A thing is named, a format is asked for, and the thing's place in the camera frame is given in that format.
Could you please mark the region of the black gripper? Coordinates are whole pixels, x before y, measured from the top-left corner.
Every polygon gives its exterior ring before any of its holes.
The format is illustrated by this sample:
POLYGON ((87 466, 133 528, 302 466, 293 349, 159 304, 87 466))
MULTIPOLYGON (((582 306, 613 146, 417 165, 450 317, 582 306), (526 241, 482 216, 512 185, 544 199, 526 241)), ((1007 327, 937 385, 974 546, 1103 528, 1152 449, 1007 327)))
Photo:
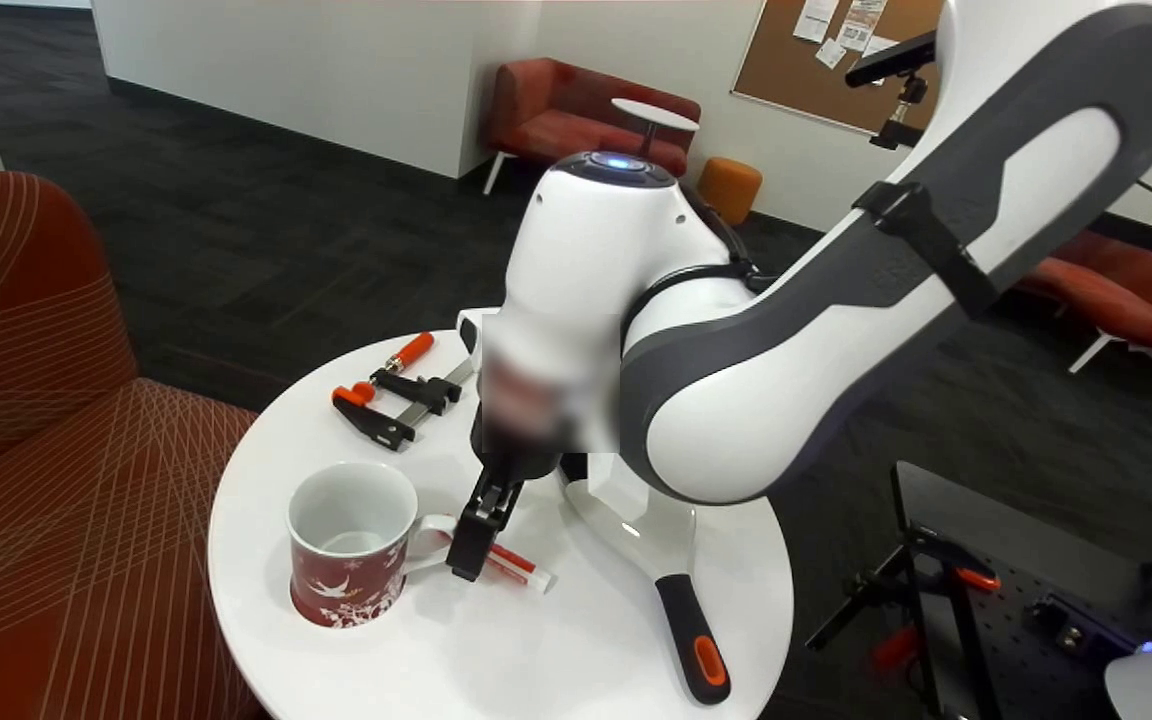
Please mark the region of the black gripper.
POLYGON ((495 349, 475 376, 472 451, 482 478, 453 528, 450 568, 475 579, 507 528, 520 483, 549 474, 576 435, 576 391, 520 373, 495 349))

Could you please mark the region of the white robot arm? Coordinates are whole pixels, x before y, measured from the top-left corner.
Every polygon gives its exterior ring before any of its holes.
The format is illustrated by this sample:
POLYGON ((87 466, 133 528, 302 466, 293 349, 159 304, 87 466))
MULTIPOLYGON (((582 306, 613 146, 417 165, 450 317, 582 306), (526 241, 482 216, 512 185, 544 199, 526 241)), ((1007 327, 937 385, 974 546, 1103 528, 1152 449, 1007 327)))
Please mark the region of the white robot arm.
POLYGON ((939 72, 922 139, 770 284, 654 159, 542 175, 475 365, 456 574, 572 449, 619 517, 770 494, 889 361, 988 312, 1152 166, 1152 0, 943 0, 853 77, 903 63, 939 72))

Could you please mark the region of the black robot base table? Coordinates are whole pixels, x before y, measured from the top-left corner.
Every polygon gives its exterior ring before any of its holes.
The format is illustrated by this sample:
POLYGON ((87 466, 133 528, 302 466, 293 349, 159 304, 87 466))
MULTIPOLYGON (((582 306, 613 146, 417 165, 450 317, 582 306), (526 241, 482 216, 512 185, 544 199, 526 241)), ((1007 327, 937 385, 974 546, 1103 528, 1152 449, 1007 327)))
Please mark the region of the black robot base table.
POLYGON ((1152 558, 1125 558, 913 460, 892 466, 897 544, 814 626, 829 647, 897 606, 876 644, 932 720, 1152 720, 1152 558))

